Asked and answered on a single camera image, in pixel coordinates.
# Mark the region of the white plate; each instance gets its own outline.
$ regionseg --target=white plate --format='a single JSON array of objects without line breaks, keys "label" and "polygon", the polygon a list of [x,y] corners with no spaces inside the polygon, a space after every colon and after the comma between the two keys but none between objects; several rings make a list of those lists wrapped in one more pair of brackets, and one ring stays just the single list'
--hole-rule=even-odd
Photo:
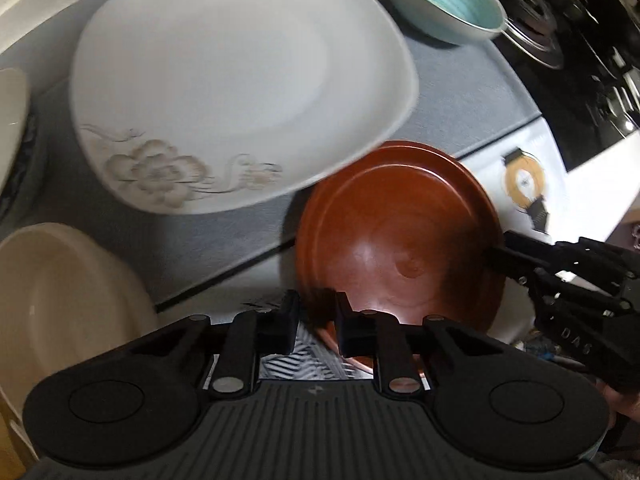
[{"label": "white plate", "polygon": [[174,214],[308,186],[391,136],[417,94],[376,0],[109,0],[71,76],[76,131],[103,184]]}]

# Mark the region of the brown bowl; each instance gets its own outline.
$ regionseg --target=brown bowl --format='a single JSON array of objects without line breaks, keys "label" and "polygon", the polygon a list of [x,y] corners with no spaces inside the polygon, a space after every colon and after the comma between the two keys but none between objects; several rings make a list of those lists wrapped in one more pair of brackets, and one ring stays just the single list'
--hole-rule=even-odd
[{"label": "brown bowl", "polygon": [[[389,141],[314,189],[296,238],[298,286],[334,351],[332,290],[345,291],[355,311],[389,312],[407,324],[441,314],[485,332],[504,276],[482,253],[501,239],[491,201],[458,161]],[[371,370],[370,358],[354,363]]]}]

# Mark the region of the screw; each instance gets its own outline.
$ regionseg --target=screw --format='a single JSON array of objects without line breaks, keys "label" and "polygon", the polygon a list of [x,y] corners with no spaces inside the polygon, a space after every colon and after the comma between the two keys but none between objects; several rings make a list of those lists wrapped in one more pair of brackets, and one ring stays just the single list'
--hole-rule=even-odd
[{"label": "screw", "polygon": [[220,394],[234,394],[244,388],[244,383],[237,377],[220,377],[213,381],[211,387]]},{"label": "screw", "polygon": [[412,394],[420,389],[420,383],[411,377],[396,377],[389,381],[389,389],[396,394]]}]

